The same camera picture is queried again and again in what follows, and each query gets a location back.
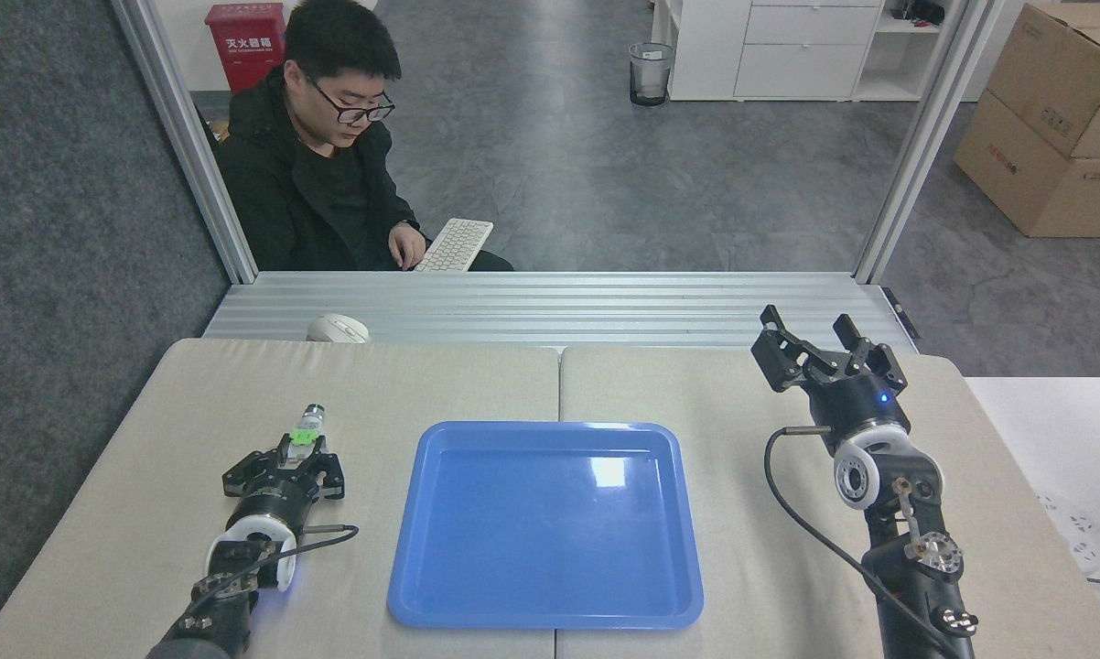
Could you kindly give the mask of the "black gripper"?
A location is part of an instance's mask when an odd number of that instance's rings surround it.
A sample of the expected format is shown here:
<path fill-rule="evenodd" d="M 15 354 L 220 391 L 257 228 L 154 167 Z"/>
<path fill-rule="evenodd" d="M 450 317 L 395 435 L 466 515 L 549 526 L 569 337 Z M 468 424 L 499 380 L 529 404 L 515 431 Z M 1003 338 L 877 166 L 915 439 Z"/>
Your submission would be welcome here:
<path fill-rule="evenodd" d="M 266 451 L 243 455 L 222 475 L 224 496 L 241 498 L 239 520 L 270 517 L 292 532 L 302 532 L 316 501 L 344 498 L 340 458 L 329 451 L 327 438 L 316 437 L 308 443 L 296 439 L 295 480 L 284 462 L 289 442 L 290 437 L 282 437 Z"/>
<path fill-rule="evenodd" d="M 836 378 L 836 358 L 809 340 L 789 332 L 776 305 L 760 314 L 763 329 L 750 349 L 773 392 L 810 385 L 810 413 L 821 427 L 831 427 L 823 442 L 836 450 L 872 422 L 893 422 L 910 430 L 910 421 L 897 400 L 908 387 L 897 355 L 888 343 L 873 343 L 859 333 L 850 316 L 840 314 L 832 330 L 847 350 L 846 367 Z"/>

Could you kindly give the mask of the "person's left hand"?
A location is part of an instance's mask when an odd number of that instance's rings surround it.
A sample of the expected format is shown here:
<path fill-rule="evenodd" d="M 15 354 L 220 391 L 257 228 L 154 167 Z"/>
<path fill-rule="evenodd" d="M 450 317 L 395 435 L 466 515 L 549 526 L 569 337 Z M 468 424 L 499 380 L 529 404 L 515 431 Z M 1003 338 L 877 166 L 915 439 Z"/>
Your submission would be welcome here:
<path fill-rule="evenodd" d="M 399 270 L 413 270 L 424 259 L 427 238 L 415 226 L 400 221 L 388 232 L 388 250 Z"/>

